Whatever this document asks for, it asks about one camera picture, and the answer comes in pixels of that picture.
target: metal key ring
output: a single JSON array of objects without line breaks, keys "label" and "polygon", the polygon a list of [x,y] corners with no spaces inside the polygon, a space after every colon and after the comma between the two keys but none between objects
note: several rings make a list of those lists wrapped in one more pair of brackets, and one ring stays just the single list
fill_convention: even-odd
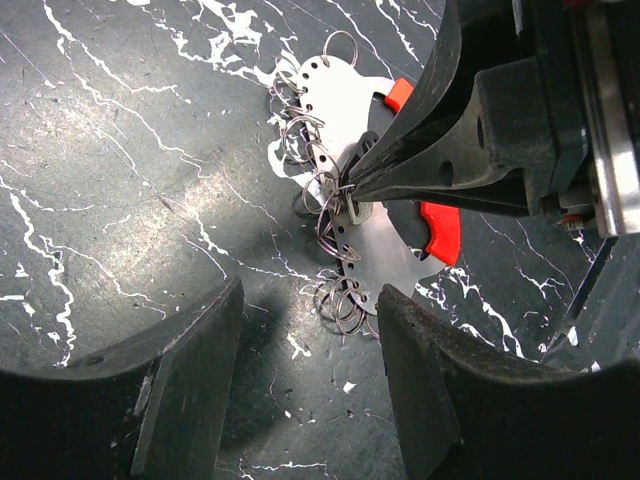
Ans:
[{"label": "metal key ring", "polygon": [[324,42],[324,46],[322,47],[322,55],[320,55],[320,58],[322,59],[322,63],[324,63],[327,67],[329,66],[329,58],[327,57],[327,48],[329,47],[329,42],[331,41],[331,39],[340,33],[349,37],[349,39],[351,40],[351,43],[353,43],[353,59],[351,60],[351,66],[355,67],[356,62],[358,61],[358,43],[356,42],[356,39],[353,38],[353,35],[351,35],[349,32],[345,32],[344,30],[336,30],[335,32],[333,32],[331,35],[327,37],[327,40]]},{"label": "metal key ring", "polygon": [[289,117],[297,117],[300,115],[306,115],[310,110],[305,110],[299,105],[287,105],[284,107],[284,113],[286,113]]},{"label": "metal key ring", "polygon": [[[349,298],[349,294],[356,294],[362,297],[362,294],[355,288],[347,288],[344,292],[342,292],[342,296],[340,297],[340,300],[338,300],[336,308],[333,311],[338,330],[340,330],[340,333],[342,333],[343,335],[355,335],[360,331],[360,329],[362,328],[362,323],[366,320],[366,312],[363,309],[359,308],[358,304],[356,304],[355,302],[348,315],[345,315],[344,317],[340,316],[340,310],[342,310],[343,302],[346,298]],[[351,329],[344,330],[342,328],[342,324],[353,321],[358,314],[360,315],[360,318],[358,319],[356,324]]]},{"label": "metal key ring", "polygon": [[[280,56],[275,57],[274,59],[276,61],[276,65],[278,65],[280,63],[281,60],[285,60],[286,62],[289,63],[289,65],[291,65],[293,67],[293,69],[295,70],[295,72],[291,73],[291,77],[294,77],[297,72],[298,72],[298,68],[291,62],[291,60],[288,59],[284,59]],[[287,87],[289,87],[291,90],[293,90],[294,92],[296,92],[298,95],[300,95],[301,93],[305,93],[305,89],[304,88],[299,88],[295,83],[293,83],[293,81],[291,80],[291,78],[287,78],[284,76],[284,73],[282,70],[280,70],[279,68],[276,68],[276,74],[280,77],[280,79],[285,83],[285,85],[287,85]]]},{"label": "metal key ring", "polygon": [[315,227],[315,234],[316,234],[316,239],[318,240],[318,245],[320,245],[320,248],[322,248],[325,252],[327,252],[332,257],[337,258],[338,260],[342,260],[344,262],[349,262],[349,263],[357,263],[362,259],[362,257],[360,257],[360,254],[358,252],[356,252],[353,248],[347,247],[345,245],[343,248],[345,252],[350,256],[345,255],[344,253],[340,252],[336,247],[331,245],[326,240],[325,238],[326,235],[324,232],[320,233],[322,219],[324,217],[324,214],[328,213],[329,205],[331,204],[331,201],[334,200],[334,198],[335,197],[333,196],[327,198],[327,201],[324,202],[324,205],[322,205],[322,209],[320,210],[320,214],[318,215],[318,221],[316,222],[316,227]]},{"label": "metal key ring", "polygon": [[276,97],[280,99],[283,105],[289,105],[289,101],[285,98],[284,94],[278,89],[278,85],[280,83],[282,83],[282,80],[280,80],[278,77],[274,78],[273,84],[271,85],[271,89],[273,90],[273,93],[276,94]]},{"label": "metal key ring", "polygon": [[[322,178],[321,177],[323,175],[325,177],[327,177],[329,180],[331,180],[334,185],[336,185],[336,183],[338,181],[338,179],[331,172],[325,172],[325,171],[322,171],[322,170],[318,170],[316,173],[314,173],[311,176],[309,181],[306,183],[306,185],[302,189],[302,205],[304,205],[304,208],[306,208],[307,212],[309,212],[311,215],[319,215],[320,212],[322,212],[322,205],[318,209],[312,209],[312,208],[309,207],[309,204],[307,203],[307,198],[309,197],[309,187],[311,186],[311,184],[313,183],[314,180],[318,180],[320,182],[320,184],[322,185]],[[330,196],[333,196],[333,192],[334,191],[335,191],[335,186],[331,190],[332,194]]]},{"label": "metal key ring", "polygon": [[367,315],[366,317],[366,324],[367,324],[367,328],[369,329],[369,333],[371,335],[373,335],[373,338],[375,338],[376,340],[380,340],[380,334],[378,332],[376,332],[373,327],[371,326],[371,322],[369,320],[369,315]]},{"label": "metal key ring", "polygon": [[345,282],[347,284],[347,288],[360,288],[360,282],[358,282],[357,280],[354,280],[351,277],[348,277],[347,275],[341,275],[338,278],[336,278],[333,281],[333,286],[331,287],[331,290],[329,291],[329,303],[333,304],[333,302],[335,301],[335,294],[336,294],[336,289],[342,284],[342,282]]},{"label": "metal key ring", "polygon": [[280,138],[282,138],[283,140],[285,138],[287,138],[289,136],[289,133],[291,132],[291,129],[293,128],[293,126],[296,123],[300,123],[300,122],[309,122],[310,124],[312,124],[313,128],[315,129],[316,137],[317,138],[320,137],[320,132],[319,132],[318,128],[324,127],[324,122],[322,120],[320,120],[319,118],[312,117],[311,115],[298,115],[297,117],[292,118],[291,120],[289,120],[287,125],[284,127],[284,129],[280,133]]},{"label": "metal key ring", "polygon": [[343,185],[340,188],[338,188],[336,191],[338,193],[340,193],[341,195],[346,195],[349,193],[349,190],[356,188],[356,184],[355,183],[350,183],[348,185]]}]

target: table surface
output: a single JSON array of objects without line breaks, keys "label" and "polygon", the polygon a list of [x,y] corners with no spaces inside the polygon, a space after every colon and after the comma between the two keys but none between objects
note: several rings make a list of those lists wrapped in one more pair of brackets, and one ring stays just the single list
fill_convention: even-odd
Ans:
[{"label": "table surface", "polygon": [[[403,478],[379,343],[317,313],[337,266],[292,210],[300,186],[274,168],[281,117],[265,78],[276,55],[303,62],[347,30],[361,74],[415,83],[443,5],[4,1],[0,366],[64,366],[239,275],[246,325],[217,478]],[[333,53],[350,58],[348,42]],[[579,349],[565,314],[602,241],[543,219],[461,220],[458,264],[413,298],[531,360],[559,331]]]}]

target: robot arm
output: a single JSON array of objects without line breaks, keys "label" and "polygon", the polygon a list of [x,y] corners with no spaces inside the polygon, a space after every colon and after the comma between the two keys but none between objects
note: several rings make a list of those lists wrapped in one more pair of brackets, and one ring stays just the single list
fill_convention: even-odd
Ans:
[{"label": "robot arm", "polygon": [[424,72],[348,172],[356,201],[640,231],[640,2],[449,0]]}]

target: silver ring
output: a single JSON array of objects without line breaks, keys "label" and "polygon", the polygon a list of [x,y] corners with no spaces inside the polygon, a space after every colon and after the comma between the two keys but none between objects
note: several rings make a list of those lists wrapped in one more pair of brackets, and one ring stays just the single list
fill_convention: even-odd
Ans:
[{"label": "silver ring", "polygon": [[371,322],[369,321],[369,315],[367,315],[366,318],[367,318],[366,324],[367,324],[367,328],[369,329],[369,333],[373,335],[373,338],[375,338],[376,340],[380,340],[380,334],[376,332],[371,326]]},{"label": "silver ring", "polygon": [[[284,60],[284,59],[282,57],[280,57],[280,56],[277,56],[277,57],[274,58],[274,60],[276,62],[276,65],[278,65],[278,63],[280,63],[280,61]],[[286,61],[295,70],[295,73],[292,73],[291,76],[292,77],[295,76],[295,74],[298,73],[298,68],[290,60],[286,60]],[[284,73],[279,68],[276,68],[276,74],[285,83],[285,85],[287,85],[291,90],[296,92],[298,95],[300,95],[301,93],[304,93],[304,89],[303,88],[298,88],[298,86],[295,83],[293,83],[293,81],[291,81],[291,78],[287,78],[287,77],[284,76]]]},{"label": "silver ring", "polygon": [[344,253],[340,252],[336,247],[331,245],[326,240],[327,238],[326,228],[323,231],[323,233],[320,233],[320,226],[322,225],[322,219],[324,217],[324,214],[328,213],[329,205],[331,204],[331,201],[334,200],[334,198],[335,198],[334,196],[330,196],[329,198],[327,198],[327,201],[324,202],[324,205],[322,205],[322,209],[320,210],[320,214],[318,215],[318,220],[316,222],[316,227],[315,227],[315,234],[318,240],[318,245],[320,245],[320,248],[322,248],[325,252],[327,252],[332,257],[337,258],[338,260],[342,260],[344,262],[350,262],[350,263],[359,262],[362,259],[362,257],[360,257],[360,254],[358,254],[358,252],[356,252],[353,248],[346,247],[344,250],[350,256],[345,255]]},{"label": "silver ring", "polygon": [[289,100],[287,100],[283,93],[278,89],[278,85],[282,83],[282,80],[279,77],[276,77],[273,79],[273,84],[271,85],[271,89],[273,90],[273,93],[276,94],[276,97],[278,97],[278,99],[282,102],[283,105],[286,105],[287,107],[290,106],[291,104],[289,103]]},{"label": "silver ring", "polygon": [[316,173],[314,173],[311,176],[311,178],[309,179],[307,184],[302,189],[302,204],[304,205],[304,208],[306,208],[307,212],[309,212],[311,215],[319,215],[320,212],[322,211],[322,206],[320,206],[319,209],[314,210],[314,209],[310,208],[309,205],[307,204],[307,198],[309,196],[309,187],[311,186],[311,184],[313,183],[314,180],[318,180],[320,182],[320,184],[322,184],[322,180],[320,180],[318,178],[318,177],[321,177],[322,175],[324,175],[325,177],[329,177],[329,180],[334,182],[334,184],[338,181],[338,179],[331,172],[324,172],[324,171],[321,171],[321,170],[318,170]]},{"label": "silver ring", "polygon": [[351,35],[349,32],[345,32],[344,30],[336,30],[335,32],[333,32],[331,35],[327,37],[327,40],[324,42],[324,46],[322,47],[322,55],[320,55],[320,58],[322,59],[322,63],[324,63],[327,67],[329,66],[329,58],[327,57],[327,48],[329,47],[329,42],[331,41],[331,39],[340,33],[342,35],[349,37],[349,39],[351,40],[351,43],[353,43],[353,59],[351,60],[351,66],[355,67],[356,62],[358,61],[358,43],[356,42],[356,39],[353,38],[353,35]]},{"label": "silver ring", "polygon": [[[361,309],[358,306],[358,304],[355,302],[353,303],[353,308],[349,311],[348,315],[344,317],[340,316],[340,310],[342,309],[343,302],[345,298],[349,298],[350,293],[361,295],[361,293],[355,288],[347,288],[344,292],[342,292],[340,300],[338,300],[338,303],[336,304],[336,307],[334,308],[334,311],[333,311],[336,325],[338,326],[338,330],[340,330],[340,333],[342,333],[343,335],[355,335],[356,333],[358,333],[362,328],[363,322],[366,319],[366,312],[363,309]],[[351,329],[345,330],[342,328],[343,323],[351,322],[358,314],[360,314],[360,318]]]},{"label": "silver ring", "polygon": [[329,291],[329,295],[328,295],[328,297],[329,297],[329,302],[330,302],[331,304],[333,304],[333,302],[334,302],[334,297],[335,297],[335,294],[336,294],[336,289],[340,286],[340,284],[341,284],[342,282],[346,282],[346,283],[347,283],[347,285],[349,285],[349,282],[351,282],[351,283],[352,283],[353,288],[360,288],[360,282],[358,282],[357,280],[354,280],[353,278],[348,277],[347,275],[341,275],[341,276],[339,276],[338,278],[336,278],[336,279],[333,281],[333,286],[331,287],[331,290]]},{"label": "silver ring", "polygon": [[343,193],[343,190],[349,190],[350,188],[356,188],[356,184],[355,183],[349,183],[348,185],[342,185],[340,188],[338,188],[338,192]]},{"label": "silver ring", "polygon": [[297,117],[299,115],[308,114],[309,110],[305,110],[298,105],[287,105],[286,107],[284,107],[284,113],[286,113],[290,117]]},{"label": "silver ring", "polygon": [[282,140],[282,146],[284,147],[284,153],[286,155],[288,155],[291,159],[293,159],[293,161],[297,164],[303,165],[305,163],[307,163],[311,158],[305,158],[302,160],[297,160],[296,156],[298,156],[298,154],[296,152],[293,152],[290,147],[289,147],[289,142],[288,137],[289,137],[289,133],[291,132],[291,129],[293,128],[293,126],[296,123],[300,123],[300,122],[308,122],[309,124],[313,125],[314,129],[315,129],[315,135],[319,136],[320,132],[318,131],[319,127],[322,127],[324,125],[324,122],[318,118],[315,117],[311,117],[309,115],[299,115],[297,117],[292,118],[291,120],[289,120],[289,122],[287,123],[287,125],[284,127],[284,129],[282,130],[282,132],[280,132],[280,138]]}]

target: metal plate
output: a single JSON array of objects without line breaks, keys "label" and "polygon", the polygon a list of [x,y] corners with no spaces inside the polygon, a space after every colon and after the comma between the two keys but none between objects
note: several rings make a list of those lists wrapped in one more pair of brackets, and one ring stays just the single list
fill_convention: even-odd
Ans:
[{"label": "metal plate", "polygon": [[[328,58],[328,67],[320,56],[303,63],[296,85],[307,89],[300,95],[302,107],[310,108],[308,114],[324,122],[320,140],[326,152],[312,147],[316,165],[319,170],[337,176],[337,169],[344,166],[351,150],[368,130],[373,95],[388,94],[394,82],[383,77],[363,77],[344,60]],[[333,162],[326,158],[327,153]],[[363,298],[353,295],[352,299],[376,315],[378,296],[384,284],[389,283],[411,296],[418,280],[438,273],[445,264],[433,255],[423,261],[416,258],[381,202],[368,204],[365,208],[370,209],[371,214],[357,225],[346,210],[331,221],[338,248],[344,250],[348,245],[362,257],[357,263],[341,262],[345,274],[360,282],[359,290],[364,294]]]}]

